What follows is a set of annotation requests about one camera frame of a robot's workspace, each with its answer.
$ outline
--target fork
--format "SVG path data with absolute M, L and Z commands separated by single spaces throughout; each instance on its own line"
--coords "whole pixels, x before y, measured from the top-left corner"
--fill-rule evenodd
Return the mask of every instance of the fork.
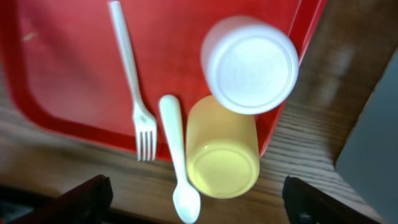
M 156 119 L 142 102 L 138 85 L 137 68 L 134 63 L 134 55 L 132 54 L 130 37 L 121 4 L 119 1 L 109 1 L 108 6 L 133 99 L 132 122 L 136 130 L 137 160 L 154 160 L 157 137 Z

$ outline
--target gray object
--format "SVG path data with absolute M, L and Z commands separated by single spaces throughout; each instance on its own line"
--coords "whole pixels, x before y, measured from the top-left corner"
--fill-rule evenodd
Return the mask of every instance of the gray object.
M 385 220 L 398 223 L 398 51 L 366 103 L 336 168 Z

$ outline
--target white spoon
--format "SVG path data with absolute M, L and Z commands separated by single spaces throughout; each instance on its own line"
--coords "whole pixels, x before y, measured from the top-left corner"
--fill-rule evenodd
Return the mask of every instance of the white spoon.
M 174 207 L 184 223 L 194 223 L 199 217 L 200 196 L 187 179 L 180 103 L 176 97 L 165 95 L 159 101 L 159 108 L 177 176 L 177 187 L 173 193 Z

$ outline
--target utensil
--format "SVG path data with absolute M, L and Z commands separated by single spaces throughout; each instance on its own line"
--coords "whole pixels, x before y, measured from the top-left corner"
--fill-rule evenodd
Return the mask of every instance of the utensil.
M 134 63 L 130 37 L 120 2 L 110 1 L 108 4 L 114 32 L 118 40 L 119 51 L 123 60 L 124 71 L 126 72 L 133 99 L 132 122 L 136 129 L 137 160 L 154 160 L 156 155 L 157 138 L 156 119 L 142 102 L 138 85 L 136 64 Z
M 201 193 L 233 198 L 256 183 L 260 162 L 253 115 L 230 111 L 207 96 L 189 112 L 186 144 L 188 177 Z
M 260 114 L 293 90 L 299 58 L 280 30 L 249 16 L 219 21 L 207 33 L 201 65 L 211 93 L 226 108 Z
M 159 108 L 177 176 L 177 187 L 173 193 L 174 207 L 183 222 L 194 223 L 199 217 L 200 195 L 187 179 L 180 103 L 176 97 L 165 95 L 159 101 Z

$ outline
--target wood grain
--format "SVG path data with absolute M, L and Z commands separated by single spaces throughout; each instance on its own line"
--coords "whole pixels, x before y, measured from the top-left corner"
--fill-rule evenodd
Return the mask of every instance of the wood grain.
M 382 221 L 335 171 L 345 139 L 398 45 L 396 0 L 326 4 L 256 185 L 228 200 L 202 196 L 198 223 L 288 223 L 281 197 L 286 176 L 299 177 Z M 111 178 L 112 207 L 180 223 L 168 162 L 48 133 L 11 104 L 0 75 L 0 184 L 58 196 L 97 174 Z

